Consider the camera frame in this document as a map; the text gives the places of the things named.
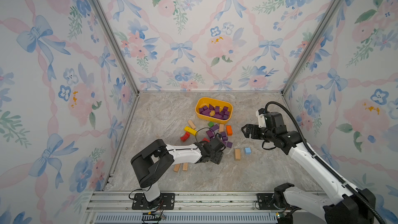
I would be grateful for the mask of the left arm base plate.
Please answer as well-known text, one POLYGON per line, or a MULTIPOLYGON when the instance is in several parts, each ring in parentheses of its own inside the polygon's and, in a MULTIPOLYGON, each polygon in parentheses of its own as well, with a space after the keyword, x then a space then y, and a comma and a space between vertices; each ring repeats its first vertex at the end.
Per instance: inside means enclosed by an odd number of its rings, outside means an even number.
POLYGON ((158 198, 149 202, 143 193, 134 195, 132 210, 173 210, 175 205, 174 193, 161 193, 158 198))

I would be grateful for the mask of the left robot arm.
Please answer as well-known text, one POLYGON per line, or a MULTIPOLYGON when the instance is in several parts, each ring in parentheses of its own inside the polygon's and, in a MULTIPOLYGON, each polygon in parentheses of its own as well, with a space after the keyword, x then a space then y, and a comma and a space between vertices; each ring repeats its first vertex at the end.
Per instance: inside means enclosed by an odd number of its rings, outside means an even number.
POLYGON ((162 139, 155 140, 131 159, 131 165, 149 203, 160 199, 158 180, 172 166, 184 163, 219 164, 226 145, 215 136, 210 141, 200 141, 186 146, 166 144, 162 139))

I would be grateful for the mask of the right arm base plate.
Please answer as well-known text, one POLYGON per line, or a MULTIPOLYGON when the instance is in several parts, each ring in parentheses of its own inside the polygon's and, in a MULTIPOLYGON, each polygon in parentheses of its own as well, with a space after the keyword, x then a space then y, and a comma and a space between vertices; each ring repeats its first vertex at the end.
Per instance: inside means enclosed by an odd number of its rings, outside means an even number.
POLYGON ((274 195, 272 193, 257 193, 256 194, 256 209, 258 210, 277 210, 274 195))

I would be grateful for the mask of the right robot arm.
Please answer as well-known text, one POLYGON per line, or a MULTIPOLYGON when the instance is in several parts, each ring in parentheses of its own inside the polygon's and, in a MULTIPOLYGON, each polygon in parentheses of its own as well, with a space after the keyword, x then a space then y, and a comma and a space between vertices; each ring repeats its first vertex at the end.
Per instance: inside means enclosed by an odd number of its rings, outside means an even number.
POLYGON ((273 143, 285 155, 299 163, 323 189, 326 197, 302 191, 292 183, 275 187, 271 204, 278 209, 305 210, 327 224, 372 224, 384 223, 376 210, 376 197, 368 189, 359 189, 349 182, 321 156, 303 137, 300 129, 288 131, 282 114, 257 112, 258 124, 247 124, 241 128, 246 138, 273 143))

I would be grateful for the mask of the purple long brick top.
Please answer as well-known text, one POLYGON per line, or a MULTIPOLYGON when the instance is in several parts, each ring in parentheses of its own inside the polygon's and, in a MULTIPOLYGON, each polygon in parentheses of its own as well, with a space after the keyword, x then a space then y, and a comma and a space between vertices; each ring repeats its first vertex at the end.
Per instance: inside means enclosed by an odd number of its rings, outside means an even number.
POLYGON ((216 132, 219 129, 219 125, 215 124, 210 128, 212 131, 216 132))

